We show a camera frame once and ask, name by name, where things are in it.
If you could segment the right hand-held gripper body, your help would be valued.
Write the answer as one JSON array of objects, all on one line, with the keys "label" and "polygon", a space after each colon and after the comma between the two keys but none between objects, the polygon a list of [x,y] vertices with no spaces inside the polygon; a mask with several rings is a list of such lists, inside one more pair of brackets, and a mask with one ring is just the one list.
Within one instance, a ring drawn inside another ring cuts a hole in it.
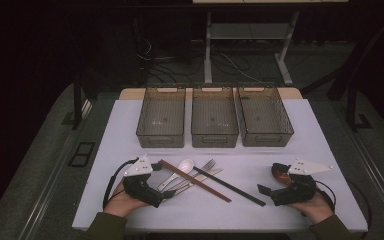
[{"label": "right hand-held gripper body", "polygon": [[288,175],[292,183],[285,188],[272,190],[271,199],[276,206],[288,205],[297,202],[305,202],[313,198],[316,192],[319,192],[328,202],[330,206],[334,205],[334,201],[324,192],[318,189],[313,174],[331,171],[332,167],[306,160],[295,160]]}]

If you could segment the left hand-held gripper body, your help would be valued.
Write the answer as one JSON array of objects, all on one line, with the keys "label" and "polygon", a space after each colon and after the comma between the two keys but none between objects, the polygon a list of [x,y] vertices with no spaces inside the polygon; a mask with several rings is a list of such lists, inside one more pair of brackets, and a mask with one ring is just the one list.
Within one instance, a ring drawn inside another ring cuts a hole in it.
[{"label": "left hand-held gripper body", "polygon": [[151,188],[147,183],[153,171],[148,156],[143,155],[124,171],[123,186],[125,192],[131,197],[158,208],[164,199],[164,195]]}]

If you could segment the white ceramic spoon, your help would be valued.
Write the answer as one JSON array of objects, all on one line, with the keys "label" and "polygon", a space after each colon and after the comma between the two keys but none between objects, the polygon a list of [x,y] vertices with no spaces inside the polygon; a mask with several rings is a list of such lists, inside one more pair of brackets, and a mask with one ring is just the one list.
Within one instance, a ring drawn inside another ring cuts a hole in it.
[{"label": "white ceramic spoon", "polygon": [[[194,162],[191,159],[184,159],[182,160],[178,166],[177,169],[180,170],[181,172],[188,174],[189,172],[192,171],[194,166]],[[171,183],[173,180],[177,179],[179,177],[179,174],[174,172],[171,176],[169,176],[167,179],[165,179],[158,187],[157,189],[159,191],[164,190],[169,183]]]}]

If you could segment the metal fork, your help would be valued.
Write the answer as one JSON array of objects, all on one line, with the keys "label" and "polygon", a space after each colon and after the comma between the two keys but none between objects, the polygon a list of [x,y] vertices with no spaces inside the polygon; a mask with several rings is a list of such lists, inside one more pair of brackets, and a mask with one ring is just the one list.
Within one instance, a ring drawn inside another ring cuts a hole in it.
[{"label": "metal fork", "polygon": [[[209,171],[211,170],[215,165],[215,161],[214,160],[210,160],[208,161],[203,167],[202,167],[202,170],[203,171]],[[173,186],[172,188],[170,188],[170,191],[171,190],[176,190],[177,188],[181,187],[182,185],[185,185],[185,184],[188,184],[190,183],[189,180],[183,180],[181,183],[178,183],[177,185]]]}]

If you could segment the metal table knife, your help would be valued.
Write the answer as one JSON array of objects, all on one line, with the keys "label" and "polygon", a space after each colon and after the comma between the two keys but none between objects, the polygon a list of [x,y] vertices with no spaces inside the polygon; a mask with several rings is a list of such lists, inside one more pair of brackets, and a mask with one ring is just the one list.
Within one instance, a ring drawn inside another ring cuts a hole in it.
[{"label": "metal table knife", "polygon": [[[222,169],[212,169],[210,170],[209,172],[206,172],[208,173],[210,176],[214,176],[216,175],[217,173],[221,172]],[[204,174],[198,174],[195,179],[198,180],[199,182],[202,182],[204,180],[206,180],[208,177]],[[185,185],[182,185],[181,187],[177,188],[176,191],[175,191],[175,195],[178,195],[180,194],[181,192],[193,187],[195,184],[190,182],[188,184],[185,184]]]}]

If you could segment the translucent grey plastic bin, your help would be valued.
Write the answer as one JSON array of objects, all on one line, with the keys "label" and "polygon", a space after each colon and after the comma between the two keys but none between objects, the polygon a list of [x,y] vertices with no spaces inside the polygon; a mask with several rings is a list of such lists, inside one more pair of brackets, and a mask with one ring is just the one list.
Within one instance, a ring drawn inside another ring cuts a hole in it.
[{"label": "translucent grey plastic bin", "polygon": [[186,87],[149,85],[144,94],[136,136],[143,148],[184,146]]},{"label": "translucent grey plastic bin", "polygon": [[234,148],[239,135],[231,86],[197,85],[192,92],[192,146]]},{"label": "translucent grey plastic bin", "polygon": [[239,83],[236,107],[245,147],[285,147],[294,134],[278,88],[271,83]]}]

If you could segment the person's left hand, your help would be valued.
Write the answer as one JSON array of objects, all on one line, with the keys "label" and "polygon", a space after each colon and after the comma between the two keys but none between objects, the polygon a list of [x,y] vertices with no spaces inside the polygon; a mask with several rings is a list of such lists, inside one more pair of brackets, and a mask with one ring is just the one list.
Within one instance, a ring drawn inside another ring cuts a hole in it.
[{"label": "person's left hand", "polygon": [[128,195],[124,191],[123,182],[120,182],[115,188],[111,199],[104,207],[103,212],[106,214],[126,218],[135,210],[145,206],[147,206],[147,203]]}]

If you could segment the person's right hand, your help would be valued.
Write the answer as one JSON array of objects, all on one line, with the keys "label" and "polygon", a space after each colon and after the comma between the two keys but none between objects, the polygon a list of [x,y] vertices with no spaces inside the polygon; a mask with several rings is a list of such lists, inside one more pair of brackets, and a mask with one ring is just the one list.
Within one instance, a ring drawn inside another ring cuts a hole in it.
[{"label": "person's right hand", "polygon": [[318,192],[315,193],[312,199],[289,204],[289,207],[300,211],[312,224],[318,224],[334,215],[325,198]]}]

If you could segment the black metal stand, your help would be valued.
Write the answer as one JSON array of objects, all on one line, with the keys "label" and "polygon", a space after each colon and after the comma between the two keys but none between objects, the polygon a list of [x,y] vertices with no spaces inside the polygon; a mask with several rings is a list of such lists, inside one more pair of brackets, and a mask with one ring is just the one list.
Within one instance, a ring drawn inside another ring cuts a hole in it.
[{"label": "black metal stand", "polygon": [[94,100],[98,94],[94,80],[85,73],[76,72],[73,77],[73,111],[67,114],[63,121],[65,125],[71,125],[76,130],[83,119],[83,106],[87,100]]},{"label": "black metal stand", "polygon": [[366,18],[359,27],[356,45],[345,63],[301,89],[307,94],[329,83],[329,99],[347,98],[346,122],[353,130],[360,127],[356,122],[359,92],[368,97],[384,119],[384,14]]}]

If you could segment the white metal desk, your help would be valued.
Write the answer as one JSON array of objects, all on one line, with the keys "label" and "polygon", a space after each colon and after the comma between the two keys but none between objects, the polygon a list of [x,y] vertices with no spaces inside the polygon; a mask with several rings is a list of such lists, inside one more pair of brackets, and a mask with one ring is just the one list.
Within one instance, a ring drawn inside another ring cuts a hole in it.
[{"label": "white metal desk", "polygon": [[269,7],[293,7],[290,18],[284,22],[274,23],[216,23],[212,20],[214,10],[207,10],[206,38],[204,57],[205,82],[212,82],[211,42],[213,40],[281,40],[282,48],[274,58],[286,85],[292,85],[290,69],[285,64],[289,46],[292,42],[296,25],[302,10],[299,7],[324,6],[328,4],[347,3],[348,0],[192,0],[196,6],[214,5],[215,7],[233,8],[235,11],[267,10]]}]

